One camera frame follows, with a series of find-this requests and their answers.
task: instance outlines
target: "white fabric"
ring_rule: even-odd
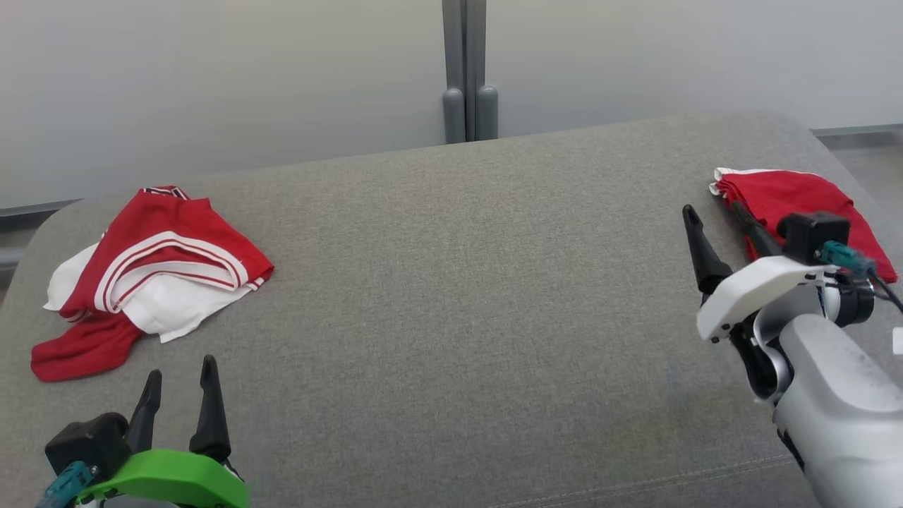
[[[97,243],[62,263],[53,272],[47,287],[44,308],[59,311],[79,282]],[[160,274],[149,278],[123,303],[122,312],[148,334],[159,334],[168,343],[189,334],[200,322],[259,287],[262,281],[248,282],[235,290],[210,286],[177,275]]]

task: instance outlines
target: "folded clothing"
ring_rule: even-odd
[[[44,308],[75,325],[32,349],[32,371],[62,381],[113,369],[142,334],[181,337],[272,272],[209,200],[172,186],[142,189],[100,242],[54,272]]]
[[[850,221],[848,245],[874,259],[878,264],[878,275],[885,281],[897,281],[897,272],[875,239],[869,223],[853,208],[852,199],[817,174],[778,169],[737,171],[719,167],[709,190],[723,196],[729,206],[736,201],[744,203],[782,246],[784,239],[777,234],[777,223],[791,213],[822,211],[846,217]],[[754,250],[749,254],[754,257]]]

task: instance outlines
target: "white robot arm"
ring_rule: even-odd
[[[750,387],[774,408],[777,434],[822,506],[903,507],[903,390],[841,328],[870,317],[873,289],[818,260],[827,240],[846,242],[833,227],[845,221],[802,217],[791,224],[788,255],[731,273],[693,207],[684,207],[703,292],[697,329],[740,353]],[[821,228],[826,222],[833,226]]]

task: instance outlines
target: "gray fabric surface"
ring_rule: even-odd
[[[35,235],[0,308],[5,500],[51,479],[72,420],[126,415],[163,371],[156,447],[187,449],[216,355],[252,506],[814,506],[736,353],[699,339],[681,207],[743,264],[715,166],[823,174],[892,260],[900,238],[806,129],[768,113],[672,117],[178,182],[275,263],[193,334],[42,384],[30,348],[67,326],[49,277],[132,193]],[[897,381],[884,305],[850,327]]]

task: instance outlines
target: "seam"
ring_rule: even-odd
[[[792,460],[788,460],[786,462],[779,462],[777,464],[769,464],[768,466],[753,467],[752,469],[744,469],[743,471],[733,471],[730,473],[726,473],[724,475],[712,476],[711,478],[694,478],[692,480],[686,480],[683,482],[678,482],[676,484],[665,484],[665,485],[659,485],[657,487],[649,487],[646,489],[638,489],[638,490],[627,491],[627,492],[616,492],[616,493],[612,493],[612,494],[597,495],[595,497],[585,497],[583,499],[572,499],[571,501],[565,501],[563,503],[547,504],[543,508],[553,508],[555,506],[564,506],[565,504],[581,503],[581,502],[585,502],[585,501],[596,501],[599,499],[605,499],[607,497],[616,497],[619,495],[643,494],[645,492],[652,492],[654,490],[664,489],[667,487],[678,487],[680,485],[692,484],[695,482],[709,482],[711,480],[717,480],[719,478],[726,478],[728,476],[743,475],[746,473],[752,473],[753,471],[761,471],[763,469],[770,469],[772,467],[779,467],[779,466],[788,466],[791,464],[794,464],[794,462]]]
[[[686,476],[704,475],[705,473],[712,473],[712,472],[715,472],[715,471],[723,471],[723,470],[729,469],[729,468],[731,468],[731,467],[748,466],[748,465],[750,465],[750,464],[758,464],[758,463],[760,463],[760,462],[765,462],[765,461],[768,461],[768,460],[774,460],[774,459],[778,459],[778,458],[790,458],[790,457],[791,457],[790,454],[774,455],[774,456],[766,456],[766,457],[763,457],[763,458],[756,458],[756,459],[753,459],[753,460],[747,460],[747,461],[744,461],[744,462],[738,462],[738,463],[736,463],[736,464],[728,464],[728,465],[726,465],[726,466],[710,467],[710,468],[708,468],[708,469],[700,469],[699,471],[691,471],[691,472],[689,472],[689,473],[681,473],[680,475],[662,476],[662,477],[659,477],[659,478],[652,478],[652,479],[649,479],[649,480],[642,480],[642,481],[639,481],[639,482],[632,482],[632,483],[629,483],[629,484],[617,484],[617,485],[611,485],[611,486],[607,486],[607,487],[599,487],[599,488],[595,488],[595,489],[587,489],[587,490],[581,490],[581,491],[569,492],[569,493],[566,493],[566,494],[549,495],[549,496],[546,496],[546,497],[537,497],[537,498],[535,498],[535,499],[527,499],[527,500],[524,500],[524,501],[515,501],[515,502],[513,502],[513,503],[493,504],[492,506],[489,506],[489,507],[487,507],[487,508],[505,508],[506,506],[515,506],[515,505],[518,505],[518,504],[536,503],[536,502],[539,502],[539,501],[552,501],[552,500],[555,500],[555,499],[562,499],[562,498],[564,498],[564,497],[570,497],[570,496],[573,496],[573,495],[593,494],[593,493],[597,493],[597,492],[603,492],[603,491],[607,491],[607,490],[620,489],[620,488],[625,488],[625,487],[636,487],[636,486],[645,485],[645,484],[653,484],[653,483],[655,483],[655,482],[664,482],[664,481],[668,481],[668,480],[675,480],[675,479],[677,479],[677,478],[684,478],[684,477],[686,477]]]

